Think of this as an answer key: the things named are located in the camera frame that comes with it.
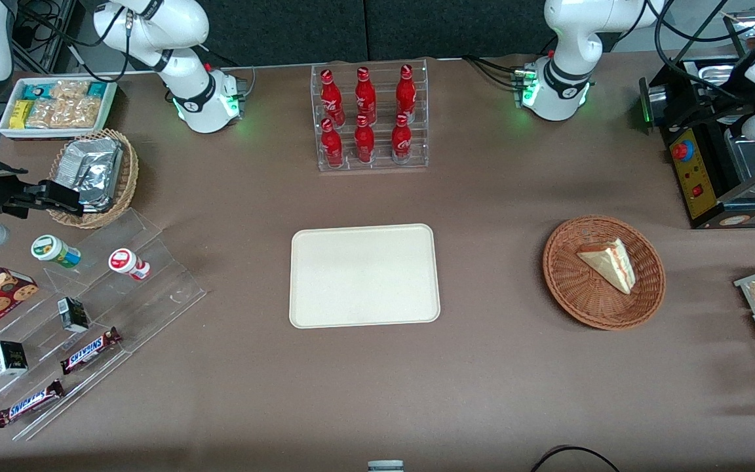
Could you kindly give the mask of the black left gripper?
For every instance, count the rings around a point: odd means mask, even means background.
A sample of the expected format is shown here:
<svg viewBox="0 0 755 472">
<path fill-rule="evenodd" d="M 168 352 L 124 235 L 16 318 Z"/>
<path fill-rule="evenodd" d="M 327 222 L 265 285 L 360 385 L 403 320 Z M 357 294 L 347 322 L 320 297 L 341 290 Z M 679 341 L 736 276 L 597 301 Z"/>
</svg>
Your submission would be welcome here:
<svg viewBox="0 0 755 472">
<path fill-rule="evenodd" d="M 755 85 L 743 72 L 703 72 L 702 79 L 712 86 L 708 92 L 709 108 L 702 123 L 742 132 L 744 123 L 755 110 Z"/>
</svg>

